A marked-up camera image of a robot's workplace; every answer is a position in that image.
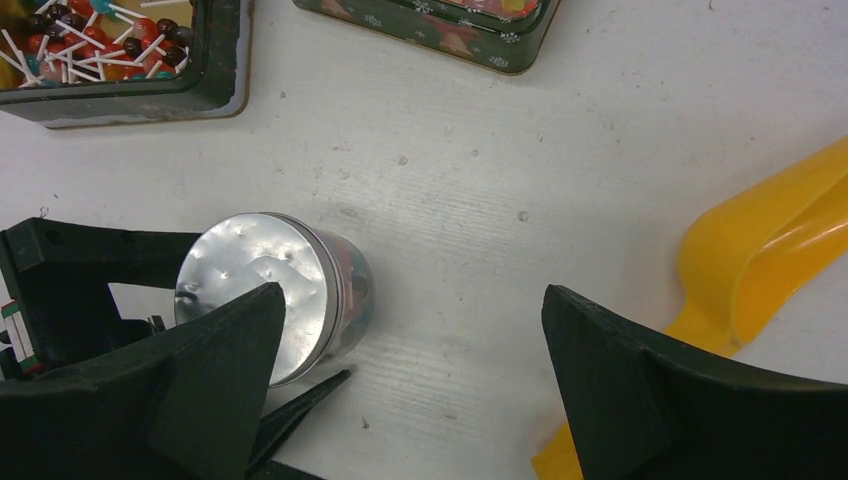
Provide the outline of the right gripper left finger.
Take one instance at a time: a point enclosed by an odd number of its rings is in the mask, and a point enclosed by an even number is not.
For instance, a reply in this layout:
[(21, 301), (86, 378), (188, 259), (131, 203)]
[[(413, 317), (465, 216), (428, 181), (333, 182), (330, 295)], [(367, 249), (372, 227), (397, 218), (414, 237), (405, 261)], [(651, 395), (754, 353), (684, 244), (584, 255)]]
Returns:
[(5, 479), (242, 479), (285, 319), (265, 284), (201, 318), (1, 385)]

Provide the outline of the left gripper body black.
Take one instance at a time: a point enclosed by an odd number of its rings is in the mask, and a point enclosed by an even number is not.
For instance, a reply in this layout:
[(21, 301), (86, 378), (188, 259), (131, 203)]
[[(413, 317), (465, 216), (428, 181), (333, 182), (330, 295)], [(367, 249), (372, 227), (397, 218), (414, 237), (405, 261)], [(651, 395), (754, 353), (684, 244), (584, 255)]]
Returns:
[(35, 354), (22, 312), (14, 300), (1, 308), (1, 379), (31, 380), (45, 372)]

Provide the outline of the orange plastic scoop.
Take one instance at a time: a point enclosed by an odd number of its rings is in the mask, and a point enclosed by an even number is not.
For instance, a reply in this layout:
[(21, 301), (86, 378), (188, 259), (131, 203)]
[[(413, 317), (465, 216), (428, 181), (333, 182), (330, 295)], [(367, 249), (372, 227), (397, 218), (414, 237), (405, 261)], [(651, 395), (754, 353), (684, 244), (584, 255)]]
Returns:
[[(847, 143), (839, 140), (691, 225), (677, 260), (682, 311), (655, 331), (734, 360), (800, 287), (846, 251)], [(533, 467), (540, 479), (587, 479), (568, 421)]]

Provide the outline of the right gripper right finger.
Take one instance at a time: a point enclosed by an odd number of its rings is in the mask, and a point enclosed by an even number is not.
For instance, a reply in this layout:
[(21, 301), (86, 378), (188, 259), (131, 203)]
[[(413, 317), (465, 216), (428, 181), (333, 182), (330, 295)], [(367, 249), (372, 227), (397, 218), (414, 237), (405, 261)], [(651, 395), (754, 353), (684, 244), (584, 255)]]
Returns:
[(541, 322), (587, 479), (843, 479), (847, 388), (724, 358), (546, 289)]

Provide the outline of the tin box of gummy candies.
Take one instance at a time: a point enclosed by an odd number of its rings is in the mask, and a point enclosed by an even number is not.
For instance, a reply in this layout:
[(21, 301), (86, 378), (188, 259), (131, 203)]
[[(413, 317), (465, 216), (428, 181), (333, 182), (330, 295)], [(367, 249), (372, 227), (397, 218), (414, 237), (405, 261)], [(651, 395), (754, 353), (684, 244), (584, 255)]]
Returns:
[(556, 0), (308, 0), (297, 7), (503, 74), (536, 60)]

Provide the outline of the clear plastic round container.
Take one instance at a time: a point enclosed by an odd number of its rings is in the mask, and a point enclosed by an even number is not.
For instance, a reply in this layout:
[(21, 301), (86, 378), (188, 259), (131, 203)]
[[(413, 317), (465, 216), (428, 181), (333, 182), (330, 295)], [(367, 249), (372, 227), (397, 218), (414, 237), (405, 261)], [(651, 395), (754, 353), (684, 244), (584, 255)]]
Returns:
[(340, 313), (325, 363), (340, 359), (365, 336), (374, 309), (375, 287), (370, 266), (358, 247), (345, 237), (329, 231), (317, 231), (337, 267), (336, 283), (340, 288)]

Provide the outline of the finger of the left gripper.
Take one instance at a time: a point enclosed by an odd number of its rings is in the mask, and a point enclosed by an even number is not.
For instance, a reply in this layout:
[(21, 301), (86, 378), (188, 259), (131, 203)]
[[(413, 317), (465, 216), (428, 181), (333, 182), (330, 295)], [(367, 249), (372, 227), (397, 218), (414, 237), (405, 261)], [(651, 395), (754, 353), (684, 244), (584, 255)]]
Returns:
[(157, 328), (122, 318), (113, 284), (174, 289), (196, 233), (134, 231), (30, 218), (1, 233), (1, 272), (47, 370), (143, 340)]
[(259, 423), (246, 470), (246, 478), (321, 480), (319, 476), (278, 463), (273, 460), (273, 457), (310, 411), (349, 379), (351, 375), (350, 369), (344, 369), (265, 415)]

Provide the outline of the clear round lid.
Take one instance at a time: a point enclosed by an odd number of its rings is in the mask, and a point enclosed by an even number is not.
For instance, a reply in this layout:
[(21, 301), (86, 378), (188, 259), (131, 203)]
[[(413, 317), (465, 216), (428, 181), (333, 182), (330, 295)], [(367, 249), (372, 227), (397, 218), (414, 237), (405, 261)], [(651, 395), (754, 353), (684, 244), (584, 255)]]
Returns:
[(201, 234), (179, 270), (175, 320), (195, 320), (264, 284), (284, 295), (284, 326), (269, 384), (291, 383), (329, 356), (343, 307), (328, 240), (291, 216), (243, 213)]

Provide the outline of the tin box of lollipops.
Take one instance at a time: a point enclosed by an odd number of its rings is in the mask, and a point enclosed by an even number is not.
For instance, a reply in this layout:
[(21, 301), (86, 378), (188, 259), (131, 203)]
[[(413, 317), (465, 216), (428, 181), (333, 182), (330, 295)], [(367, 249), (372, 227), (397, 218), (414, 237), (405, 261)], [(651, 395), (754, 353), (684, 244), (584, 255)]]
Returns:
[(4, 1), (1, 110), (50, 129), (230, 117), (250, 1)]

